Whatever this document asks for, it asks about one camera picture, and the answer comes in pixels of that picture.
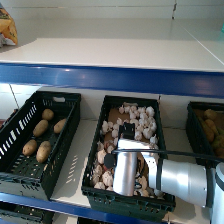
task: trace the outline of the potato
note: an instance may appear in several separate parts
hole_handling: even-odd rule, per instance
[[[214,110],[208,109],[204,112],[205,120],[210,119],[214,121],[216,117],[217,117],[217,113]]]
[[[53,117],[54,117],[54,112],[50,109],[45,109],[42,113],[43,120],[50,121],[53,119]]]
[[[44,141],[40,144],[37,151],[36,159],[39,163],[43,163],[47,160],[51,152],[51,144],[49,141]]]
[[[208,139],[208,141],[211,143],[214,140],[215,137],[215,133],[212,131],[212,129],[210,127],[208,127],[208,125],[203,121],[203,119],[201,117],[198,117],[199,122],[201,123],[202,129],[205,132],[206,138]]]
[[[63,120],[60,120],[55,126],[54,126],[54,133],[59,134],[64,127],[66,122],[66,118]]]
[[[48,128],[48,121],[47,120],[41,120],[33,130],[33,135],[35,137],[40,137]]]
[[[206,119],[205,123],[212,129],[212,131],[215,133],[215,136],[219,135],[219,132],[218,132],[213,120]]]
[[[37,142],[32,139],[26,143],[23,147],[23,155],[30,156],[37,150]]]

